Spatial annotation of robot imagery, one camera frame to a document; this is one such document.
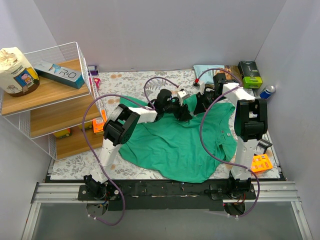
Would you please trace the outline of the green garment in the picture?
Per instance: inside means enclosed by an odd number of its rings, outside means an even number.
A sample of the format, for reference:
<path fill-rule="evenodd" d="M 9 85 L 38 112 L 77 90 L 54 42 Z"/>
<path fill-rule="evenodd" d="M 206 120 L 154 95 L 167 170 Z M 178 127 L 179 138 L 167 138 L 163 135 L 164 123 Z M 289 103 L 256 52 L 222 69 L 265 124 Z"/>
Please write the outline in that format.
<path fill-rule="evenodd" d="M 237 142 L 229 127 L 235 106 L 216 103 L 209 113 L 178 121 L 165 114 L 159 121 L 137 124 L 121 157 L 141 168 L 155 170 L 165 178 L 189 183 L 206 181 L 220 162 L 235 155 Z"/>

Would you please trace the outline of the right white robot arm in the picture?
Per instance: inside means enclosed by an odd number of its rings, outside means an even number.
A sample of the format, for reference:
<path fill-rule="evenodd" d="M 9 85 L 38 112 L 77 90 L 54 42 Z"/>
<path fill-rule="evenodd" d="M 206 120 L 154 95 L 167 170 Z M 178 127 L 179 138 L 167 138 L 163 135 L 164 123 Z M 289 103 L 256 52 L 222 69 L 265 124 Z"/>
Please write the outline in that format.
<path fill-rule="evenodd" d="M 203 75 L 201 73 L 194 81 L 199 87 L 194 114 L 204 113 L 206 117 L 214 104 L 222 98 L 227 98 L 235 106 L 234 131 L 237 135 L 237 147 L 235 162 L 229 163 L 232 166 L 230 178 L 233 182 L 226 186 L 226 192 L 230 198 L 237 199 L 245 192 L 244 186 L 251 184 L 254 151 L 268 130 L 267 101 L 247 93 L 242 81 L 226 70 L 213 77 L 214 88 L 207 91 L 205 83 L 200 80 Z"/>

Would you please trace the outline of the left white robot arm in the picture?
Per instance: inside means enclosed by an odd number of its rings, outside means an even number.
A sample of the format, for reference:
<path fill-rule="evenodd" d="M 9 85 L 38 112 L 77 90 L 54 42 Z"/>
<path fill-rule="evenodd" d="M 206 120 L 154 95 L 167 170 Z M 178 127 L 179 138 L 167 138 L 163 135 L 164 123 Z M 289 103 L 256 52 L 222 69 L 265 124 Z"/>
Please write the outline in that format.
<path fill-rule="evenodd" d="M 122 145 L 126 144 L 134 133 L 138 124 L 154 123 L 159 121 L 164 114 L 173 114 L 182 122 L 192 119 L 188 106 L 184 100 L 189 93 L 183 88 L 175 97 L 167 89 L 162 89 L 147 106 L 128 107 L 119 104 L 111 116 L 103 125 L 103 141 L 99 156 L 97 156 L 98 167 L 89 175 L 84 177 L 86 191 L 95 200 L 104 199 L 107 196 L 108 181 L 107 169 L 113 164 Z"/>

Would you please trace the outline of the green black box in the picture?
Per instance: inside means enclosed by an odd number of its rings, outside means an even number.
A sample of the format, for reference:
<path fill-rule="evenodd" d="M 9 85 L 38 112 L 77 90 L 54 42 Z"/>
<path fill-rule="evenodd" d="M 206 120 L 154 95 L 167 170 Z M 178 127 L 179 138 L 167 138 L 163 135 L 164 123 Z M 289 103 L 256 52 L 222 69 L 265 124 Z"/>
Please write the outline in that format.
<path fill-rule="evenodd" d="M 255 61 L 240 61 L 237 67 L 245 89 L 259 89 L 261 87 L 263 81 Z"/>

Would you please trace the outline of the blue energy drink can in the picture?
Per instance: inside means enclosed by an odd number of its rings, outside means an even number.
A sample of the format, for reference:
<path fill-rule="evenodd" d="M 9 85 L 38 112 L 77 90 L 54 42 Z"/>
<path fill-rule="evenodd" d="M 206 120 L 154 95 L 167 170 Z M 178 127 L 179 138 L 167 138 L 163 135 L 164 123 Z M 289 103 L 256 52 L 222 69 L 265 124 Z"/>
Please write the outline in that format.
<path fill-rule="evenodd" d="M 269 99 L 276 92 L 276 87 L 273 85 L 266 85 L 262 92 L 259 94 L 261 99 Z"/>

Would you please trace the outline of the floral table mat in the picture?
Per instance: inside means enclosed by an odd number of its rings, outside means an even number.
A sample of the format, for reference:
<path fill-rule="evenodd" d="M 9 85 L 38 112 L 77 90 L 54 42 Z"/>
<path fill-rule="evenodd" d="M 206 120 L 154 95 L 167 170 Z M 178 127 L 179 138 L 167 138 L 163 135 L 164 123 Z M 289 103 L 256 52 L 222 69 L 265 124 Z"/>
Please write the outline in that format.
<path fill-rule="evenodd" d="M 152 77 L 163 77 L 171 80 L 177 85 L 192 95 L 199 92 L 197 87 L 193 86 L 193 81 L 196 79 L 194 70 L 168 70 L 168 71 L 132 71 L 132 72 L 102 72 L 99 73 L 101 85 L 98 90 L 100 95 L 105 94 L 120 94 L 130 96 L 146 102 L 144 95 L 144 84 Z M 164 81 L 163 79 L 153 79 L 146 86 L 146 92 L 149 99 L 156 98 L 158 92 L 162 89 L 176 91 L 174 85 Z M 113 112 L 114 108 L 119 104 L 120 98 L 108 97 L 103 99 L 107 113 Z M 234 117 L 233 113 L 229 119 L 229 128 L 235 140 L 237 136 L 234 132 Z M 280 180 L 281 169 L 277 157 L 274 156 L 274 147 L 269 147 L 266 151 L 273 168 L 257 174 L 259 179 L 263 180 Z M 83 177 L 91 173 L 96 168 L 97 161 L 91 151 L 80 153 L 59 161 L 51 161 L 48 175 L 51 181 L 81 181 Z M 231 165 L 220 164 L 217 170 L 210 176 L 210 179 L 227 178 Z M 149 180 L 165 178 L 157 171 L 141 168 L 124 159 L 118 154 L 111 166 L 110 174 L 108 175 L 116 180 Z"/>

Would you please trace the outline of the orange box under shelf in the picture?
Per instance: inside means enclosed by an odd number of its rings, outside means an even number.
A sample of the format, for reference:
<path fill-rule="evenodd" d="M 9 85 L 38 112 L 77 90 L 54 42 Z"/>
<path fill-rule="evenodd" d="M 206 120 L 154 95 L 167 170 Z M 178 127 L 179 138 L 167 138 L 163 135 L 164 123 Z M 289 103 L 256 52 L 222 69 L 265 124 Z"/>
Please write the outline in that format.
<path fill-rule="evenodd" d="M 93 132 L 96 135 L 101 135 L 103 134 L 104 130 L 103 127 L 105 125 L 105 121 L 102 117 L 98 117 L 98 118 L 94 118 L 92 120 L 92 128 L 93 128 Z"/>

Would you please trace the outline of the pink box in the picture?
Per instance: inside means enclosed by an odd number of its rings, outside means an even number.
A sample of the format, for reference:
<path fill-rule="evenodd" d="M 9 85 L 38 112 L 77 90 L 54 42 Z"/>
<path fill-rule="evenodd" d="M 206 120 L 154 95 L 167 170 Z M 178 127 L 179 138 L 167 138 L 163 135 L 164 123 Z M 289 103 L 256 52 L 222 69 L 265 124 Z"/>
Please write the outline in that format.
<path fill-rule="evenodd" d="M 94 81 L 94 84 L 95 84 L 96 88 L 99 90 L 99 89 L 100 89 L 100 86 L 101 86 L 101 79 L 98 78 L 98 77 L 95 77 L 95 78 L 93 79 L 93 81 Z"/>

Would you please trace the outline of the purple box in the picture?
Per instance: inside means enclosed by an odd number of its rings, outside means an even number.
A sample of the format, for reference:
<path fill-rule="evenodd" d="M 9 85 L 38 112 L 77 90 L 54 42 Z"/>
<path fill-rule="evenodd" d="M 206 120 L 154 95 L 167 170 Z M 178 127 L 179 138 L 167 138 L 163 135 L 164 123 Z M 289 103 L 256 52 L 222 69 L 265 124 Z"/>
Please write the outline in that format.
<path fill-rule="evenodd" d="M 99 70 L 98 70 L 97 65 L 89 65 L 88 71 L 92 76 L 97 76 L 99 74 Z"/>

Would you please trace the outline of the orange box right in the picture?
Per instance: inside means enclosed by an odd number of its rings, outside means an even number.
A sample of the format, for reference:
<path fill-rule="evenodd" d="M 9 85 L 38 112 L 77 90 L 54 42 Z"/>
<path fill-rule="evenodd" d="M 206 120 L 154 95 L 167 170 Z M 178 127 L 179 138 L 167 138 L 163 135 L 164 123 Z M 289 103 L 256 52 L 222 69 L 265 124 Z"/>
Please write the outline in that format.
<path fill-rule="evenodd" d="M 267 154 L 254 155 L 251 163 L 251 170 L 254 173 L 264 173 L 273 168 L 273 164 L 270 161 Z"/>

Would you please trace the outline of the yellow box under shelf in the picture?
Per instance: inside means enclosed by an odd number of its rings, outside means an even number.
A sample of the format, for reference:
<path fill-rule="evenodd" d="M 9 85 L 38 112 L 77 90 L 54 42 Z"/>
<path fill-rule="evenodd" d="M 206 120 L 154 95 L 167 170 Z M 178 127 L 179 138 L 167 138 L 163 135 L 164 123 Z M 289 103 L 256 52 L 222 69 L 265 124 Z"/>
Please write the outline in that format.
<path fill-rule="evenodd" d="M 66 138 L 66 137 L 69 137 L 71 135 L 71 129 L 70 128 L 66 128 L 66 129 L 54 132 L 53 135 L 57 139 Z"/>

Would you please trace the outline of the white blue toothpaste box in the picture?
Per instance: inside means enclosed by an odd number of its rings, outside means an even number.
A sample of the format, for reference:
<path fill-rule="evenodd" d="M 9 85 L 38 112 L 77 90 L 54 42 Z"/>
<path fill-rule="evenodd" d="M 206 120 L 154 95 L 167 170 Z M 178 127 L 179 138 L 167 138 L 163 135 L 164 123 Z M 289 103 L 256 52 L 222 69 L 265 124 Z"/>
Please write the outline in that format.
<path fill-rule="evenodd" d="M 58 64 L 42 60 L 33 67 L 39 76 L 75 89 L 80 89 L 85 83 L 80 71 Z"/>

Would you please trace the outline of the black plastic frame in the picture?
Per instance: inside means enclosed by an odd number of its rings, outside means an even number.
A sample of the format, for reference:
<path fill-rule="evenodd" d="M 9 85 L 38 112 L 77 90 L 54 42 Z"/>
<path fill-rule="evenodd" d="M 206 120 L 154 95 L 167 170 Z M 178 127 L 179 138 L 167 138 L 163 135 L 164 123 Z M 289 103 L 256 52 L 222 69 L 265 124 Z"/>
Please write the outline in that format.
<path fill-rule="evenodd" d="M 266 154 L 268 148 L 270 148 L 273 144 L 265 139 L 260 139 L 255 148 L 254 155 L 263 155 Z"/>

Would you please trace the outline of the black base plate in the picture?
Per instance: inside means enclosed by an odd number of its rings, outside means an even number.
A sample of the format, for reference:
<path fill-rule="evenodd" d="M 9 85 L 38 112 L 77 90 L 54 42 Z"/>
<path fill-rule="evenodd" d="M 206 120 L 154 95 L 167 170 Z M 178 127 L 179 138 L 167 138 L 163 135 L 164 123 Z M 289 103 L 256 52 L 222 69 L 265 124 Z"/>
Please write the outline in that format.
<path fill-rule="evenodd" d="M 115 184 L 98 184 L 86 180 L 77 199 L 101 202 L 109 211 L 125 210 L 196 210 L 223 211 L 224 201 L 243 204 L 256 199 L 257 187 L 233 186 L 226 179 L 203 183 L 173 180 L 115 180 Z"/>

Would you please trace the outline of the aluminium rail frame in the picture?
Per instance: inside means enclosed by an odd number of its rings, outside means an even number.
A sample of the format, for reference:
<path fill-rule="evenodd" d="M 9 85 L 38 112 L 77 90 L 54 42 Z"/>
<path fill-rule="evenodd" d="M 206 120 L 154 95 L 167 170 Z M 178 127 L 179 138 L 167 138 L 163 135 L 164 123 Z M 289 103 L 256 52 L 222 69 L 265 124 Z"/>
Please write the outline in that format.
<path fill-rule="evenodd" d="M 208 209 L 109 211 L 101 202 L 78 200 L 82 182 L 37 184 L 24 240 L 311 240 L 292 181 L 264 181 L 245 215 Z"/>

